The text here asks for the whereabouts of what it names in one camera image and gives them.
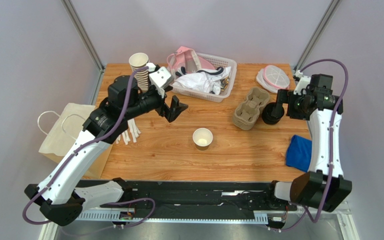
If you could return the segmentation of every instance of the cable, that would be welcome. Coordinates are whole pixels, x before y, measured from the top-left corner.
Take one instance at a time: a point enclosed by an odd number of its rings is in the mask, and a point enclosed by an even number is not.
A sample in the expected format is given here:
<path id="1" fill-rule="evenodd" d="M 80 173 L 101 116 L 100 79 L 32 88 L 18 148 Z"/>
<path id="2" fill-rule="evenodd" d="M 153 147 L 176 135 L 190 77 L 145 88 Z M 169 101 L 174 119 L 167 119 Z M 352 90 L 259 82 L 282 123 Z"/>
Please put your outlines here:
<path id="1" fill-rule="evenodd" d="M 317 208 L 316 216 L 313 217 L 311 215 L 311 213 L 309 212 L 308 207 L 303 206 L 304 213 L 303 213 L 303 215 L 301 215 L 300 219 L 296 223 L 294 223 L 292 226 L 290 226 L 290 227 L 288 227 L 286 229 L 274 228 L 275 232 L 280 232 L 280 231 L 281 232 L 286 232 L 286 231 L 290 231 L 290 230 L 294 229 L 303 220 L 303 218 L 304 218 L 304 216 L 306 214 L 309 215 L 310 220 L 312 221 L 312 223 L 317 223 L 319 218 L 320 218 L 320 216 L 321 216 L 321 212 L 322 212 L 322 208 L 324 207 L 325 200 L 327 199 L 328 190 L 330 189 L 331 179 L 333 177 L 333 161 L 334 161 L 334 119 L 336 117 L 337 109 L 339 108 L 339 105 L 340 105 L 340 103 L 343 100 L 343 96 L 346 93 L 346 89 L 348 88 L 349 72 L 348 72 L 348 69 L 346 68 L 346 66 L 341 61 L 335 60 L 335 59 L 331 59 L 331 58 L 325 58 L 325 59 L 321 59 L 321 60 L 317 60 L 317 61 L 311 62 L 311 63 L 307 64 L 305 67 L 303 67 L 301 69 L 301 72 L 303 72 L 308 67 L 310 67 L 310 66 L 312 66 L 314 64 L 317 64 L 317 63 L 321 63 L 321 62 L 333 62 L 333 63 L 339 64 L 343 68 L 343 70 L 344 70 L 344 85 L 343 85 L 343 89 L 341 90 L 340 96 L 338 96 L 338 100 L 337 100 L 337 102 L 334 105 L 334 109 L 332 110 L 332 114 L 331 114 L 331 119 L 329 121 L 329 167 L 328 167 L 328 178 L 326 179 L 325 188 L 323 189 L 322 197 L 321 197 L 319 206 Z"/>
<path id="2" fill-rule="evenodd" d="M 135 227 L 137 225 L 142 224 L 144 221 L 146 221 L 154 213 L 154 211 L 155 211 L 155 201 L 152 198 L 143 197 L 143 198 L 139 198 L 139 199 L 131 200 L 131 201 L 106 203 L 106 205 L 122 206 L 122 205 L 126 205 L 126 204 L 137 203 L 137 202 L 140 202 L 140 201 L 151 201 L 152 202 L 152 210 L 150 211 L 150 213 L 148 215 L 146 215 L 144 218 L 142 218 L 138 222 L 135 222 L 135 223 L 132 223 L 132 224 L 129 224 L 129 225 L 124 225 L 124 228 L 131 228 L 131 227 Z M 95 234 L 95 233 L 99 233 L 101 231 L 104 231 L 104 230 L 107 230 L 107 229 L 112 229 L 112 228 L 114 228 L 114 226 L 107 226 L 107 227 L 103 227 L 101 229 L 98 229 L 96 231 L 92 231 L 92 232 L 88 232 L 88 233 L 83 233 L 83 234 L 68 233 L 63 228 L 61 228 L 60 231 L 63 234 L 67 235 L 67 236 L 80 238 L 80 237 L 85 237 L 85 236 L 92 235 L 92 234 Z"/>
<path id="3" fill-rule="evenodd" d="M 132 84 L 133 84 L 133 79 L 134 79 L 134 76 L 140 72 L 140 71 L 143 71 L 143 70 L 147 70 L 149 67 L 147 66 L 144 66 L 144 67 L 141 67 L 141 68 L 138 68 L 136 70 L 133 71 L 133 73 L 130 75 L 130 78 L 128 79 L 128 84 L 127 84 L 127 93 L 125 94 L 125 98 L 124 98 L 124 105 L 122 106 L 122 110 L 121 110 L 121 114 L 119 115 L 119 118 L 118 120 L 116 121 L 115 125 L 109 130 L 108 133 L 106 133 L 105 135 L 101 136 L 101 137 L 98 137 L 98 138 L 95 138 L 93 140 L 90 140 L 86 143 L 84 143 L 83 145 L 80 145 L 77 149 L 75 149 L 73 151 L 73 153 L 71 155 L 68 156 L 68 158 L 62 163 L 62 165 L 59 167 L 59 169 L 56 171 L 56 173 L 54 174 L 54 176 L 50 179 L 50 181 L 47 183 L 47 185 L 41 190 L 39 191 L 25 206 L 25 208 L 23 209 L 22 211 L 22 217 L 23 217 L 23 220 L 25 220 L 25 222 L 29 223 L 29 224 L 32 224 L 32 225 L 43 225 L 43 224 L 48 224 L 50 223 L 51 221 L 50 220 L 46 220 L 46 221 L 33 221 L 31 219 L 28 218 L 27 216 L 27 210 L 28 208 L 32 205 L 32 203 L 38 199 L 41 195 L 43 195 L 44 192 L 47 191 L 47 189 L 49 189 L 52 184 L 56 181 L 56 179 L 58 178 L 58 176 L 61 174 L 61 172 L 65 169 L 65 167 L 68 165 L 68 163 L 74 158 L 74 156 L 80 152 L 82 149 L 84 149 L 85 147 L 91 145 L 91 144 L 94 144 L 94 143 L 97 143 L 97 142 L 100 142 L 102 140 L 105 140 L 107 137 L 109 137 L 110 135 L 112 135 L 115 130 L 120 126 L 121 122 L 123 121 L 123 118 L 124 118 L 124 115 L 126 114 L 126 111 L 127 111 L 127 107 L 129 105 L 129 100 L 130 100 L 130 93 L 131 91 L 129 91 L 130 89 L 132 89 Z"/>

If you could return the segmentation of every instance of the egg carton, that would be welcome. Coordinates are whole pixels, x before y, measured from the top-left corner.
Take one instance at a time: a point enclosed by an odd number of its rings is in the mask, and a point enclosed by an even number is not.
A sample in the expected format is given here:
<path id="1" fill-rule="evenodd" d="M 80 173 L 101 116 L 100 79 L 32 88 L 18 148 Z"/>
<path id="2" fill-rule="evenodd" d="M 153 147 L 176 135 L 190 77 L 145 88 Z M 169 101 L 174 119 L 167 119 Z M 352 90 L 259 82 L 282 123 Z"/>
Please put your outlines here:
<path id="1" fill-rule="evenodd" d="M 260 87 L 251 88 L 245 100 L 235 109 L 233 124 L 242 130 L 252 129 L 270 99 L 268 91 Z"/>

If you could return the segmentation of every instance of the stack of paper cups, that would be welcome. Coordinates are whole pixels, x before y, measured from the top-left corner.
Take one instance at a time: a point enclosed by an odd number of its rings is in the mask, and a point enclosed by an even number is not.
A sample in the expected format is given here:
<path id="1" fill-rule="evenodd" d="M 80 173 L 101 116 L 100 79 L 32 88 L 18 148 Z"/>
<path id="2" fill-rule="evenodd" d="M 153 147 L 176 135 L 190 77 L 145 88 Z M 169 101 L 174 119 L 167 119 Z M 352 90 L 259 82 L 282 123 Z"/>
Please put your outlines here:
<path id="1" fill-rule="evenodd" d="M 144 67 L 148 62 L 149 57 L 143 52 L 138 52 L 131 55 L 130 59 L 128 60 L 132 71 Z M 137 85 L 143 92 L 148 91 L 149 88 L 148 73 L 148 70 L 143 70 L 136 73 L 134 76 L 137 80 Z"/>

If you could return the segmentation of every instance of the robotic arm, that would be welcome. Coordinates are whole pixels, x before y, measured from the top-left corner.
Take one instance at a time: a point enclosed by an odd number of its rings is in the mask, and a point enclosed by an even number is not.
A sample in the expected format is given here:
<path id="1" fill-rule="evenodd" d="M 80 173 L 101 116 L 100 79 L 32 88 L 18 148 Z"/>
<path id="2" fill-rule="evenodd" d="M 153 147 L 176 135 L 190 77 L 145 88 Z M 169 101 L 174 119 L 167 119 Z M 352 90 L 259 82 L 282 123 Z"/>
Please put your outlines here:
<path id="1" fill-rule="evenodd" d="M 322 210 L 332 212 L 352 191 L 352 182 L 343 178 L 339 157 L 339 127 L 342 120 L 343 101 L 335 112 L 333 127 L 333 162 L 330 163 L 330 121 L 334 106 L 339 97 L 332 95 L 333 77 L 315 74 L 303 76 L 297 71 L 299 79 L 294 91 L 281 89 L 276 102 L 269 103 L 263 110 L 262 117 L 266 124 L 276 124 L 285 113 L 283 104 L 288 104 L 286 115 L 292 119 L 307 121 L 312 137 L 312 154 L 307 173 L 293 182 L 273 181 L 274 198 L 295 204 L 318 208 L 323 200 L 327 185 L 330 164 L 332 175 L 328 193 Z"/>
<path id="2" fill-rule="evenodd" d="M 122 200 L 123 194 L 132 189 L 121 178 L 85 188 L 76 188 L 76 185 L 97 157 L 128 129 L 128 120 L 156 110 L 160 116 L 171 123 L 188 108 L 186 104 L 180 103 L 176 96 L 172 97 L 170 107 L 165 104 L 167 97 L 165 92 L 172 89 L 169 84 L 174 79 L 165 67 L 160 68 L 152 63 L 148 63 L 147 66 L 150 72 L 153 71 L 149 74 L 152 83 L 149 90 L 139 93 L 135 79 L 131 89 L 128 89 L 130 76 L 120 76 L 115 79 L 108 88 L 108 97 L 91 112 L 83 124 L 83 131 L 79 133 L 74 145 L 56 169 L 39 184 L 29 184 L 26 187 L 24 192 L 29 199 L 32 199 L 56 177 L 51 186 L 34 201 L 40 206 L 41 213 L 50 221 L 65 226 L 87 209 Z M 72 153 L 79 146 L 101 138 L 111 131 L 123 110 L 128 91 L 130 91 L 128 106 L 119 126 L 105 139 L 86 146 L 72 157 Z"/>

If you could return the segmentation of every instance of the plastic lid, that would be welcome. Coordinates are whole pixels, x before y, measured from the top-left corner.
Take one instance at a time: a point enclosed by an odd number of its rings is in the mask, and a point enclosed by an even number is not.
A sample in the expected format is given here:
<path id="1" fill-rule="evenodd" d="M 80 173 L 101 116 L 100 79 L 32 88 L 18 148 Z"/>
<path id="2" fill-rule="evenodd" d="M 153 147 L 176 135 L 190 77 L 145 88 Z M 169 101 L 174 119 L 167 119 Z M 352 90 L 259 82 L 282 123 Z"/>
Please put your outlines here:
<path id="1" fill-rule="evenodd" d="M 266 83 L 277 89 L 287 89 L 290 86 L 287 74 L 274 65 L 267 65 L 264 68 L 263 78 Z"/>

